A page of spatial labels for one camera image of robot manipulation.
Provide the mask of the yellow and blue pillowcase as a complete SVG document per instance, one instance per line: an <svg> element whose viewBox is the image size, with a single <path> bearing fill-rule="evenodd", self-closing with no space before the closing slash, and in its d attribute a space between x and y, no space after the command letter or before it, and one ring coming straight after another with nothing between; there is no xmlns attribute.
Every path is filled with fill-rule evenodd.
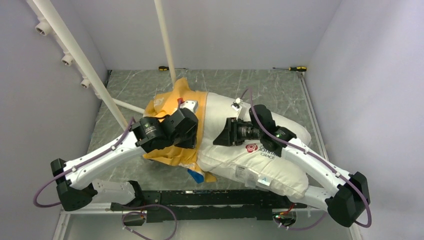
<svg viewBox="0 0 424 240"><path fill-rule="evenodd" d="M158 94L144 110L136 145L143 157L169 166L187 168L197 183L215 182L211 173L197 164L202 142L207 92L190 89L185 77L170 92Z"/></svg>

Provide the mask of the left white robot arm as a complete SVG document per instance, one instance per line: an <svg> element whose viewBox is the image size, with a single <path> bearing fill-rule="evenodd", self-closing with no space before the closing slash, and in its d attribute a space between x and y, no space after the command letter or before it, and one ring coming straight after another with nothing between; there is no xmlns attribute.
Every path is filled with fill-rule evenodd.
<svg viewBox="0 0 424 240"><path fill-rule="evenodd" d="M194 107L179 107L162 117L142 117L117 139L78 159L51 162L56 190L64 210L76 211L92 202L115 203L131 210L145 204L135 180L111 182L98 179L109 168L154 150L167 147L194 149L199 120Z"/></svg>

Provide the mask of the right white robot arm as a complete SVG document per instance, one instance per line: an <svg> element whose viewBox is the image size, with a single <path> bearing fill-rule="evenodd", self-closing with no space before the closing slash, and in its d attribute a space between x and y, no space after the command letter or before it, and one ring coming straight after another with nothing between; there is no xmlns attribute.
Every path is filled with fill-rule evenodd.
<svg viewBox="0 0 424 240"><path fill-rule="evenodd" d="M326 211L344 227L358 223L365 212L368 228L372 223L370 193L367 178L354 174L323 159L310 149L294 132L276 124L272 112L263 104L249 108L249 120L228 117L220 134L213 140L215 146L240 146L245 141L258 140L264 152L274 160L287 160L301 168L321 187L309 186L298 203Z"/></svg>

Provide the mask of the white pvc pipe rack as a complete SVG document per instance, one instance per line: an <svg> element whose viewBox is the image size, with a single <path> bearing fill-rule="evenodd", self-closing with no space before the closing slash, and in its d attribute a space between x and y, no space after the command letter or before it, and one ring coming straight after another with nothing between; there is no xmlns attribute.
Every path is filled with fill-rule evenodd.
<svg viewBox="0 0 424 240"><path fill-rule="evenodd" d="M28 0L27 4L38 19L36 31L57 42L63 51L62 64L79 71L81 85L93 90L122 128L127 127L128 122L120 108L144 114L144 109L113 98L107 91L110 71L72 1L67 1L68 6L63 7L62 12L58 12L51 0Z"/></svg>

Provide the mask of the white pillow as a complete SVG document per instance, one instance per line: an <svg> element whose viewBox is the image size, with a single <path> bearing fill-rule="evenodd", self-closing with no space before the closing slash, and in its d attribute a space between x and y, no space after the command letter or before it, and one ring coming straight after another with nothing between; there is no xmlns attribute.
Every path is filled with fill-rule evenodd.
<svg viewBox="0 0 424 240"><path fill-rule="evenodd" d="M213 144L224 130L227 118L237 116L231 107L233 101L226 96L208 93L197 165L204 172L243 184L248 173L266 177L266 183L257 182L256 186L278 195L302 198L309 186L307 174L296 164L266 150L258 140L229 147Z"/></svg>

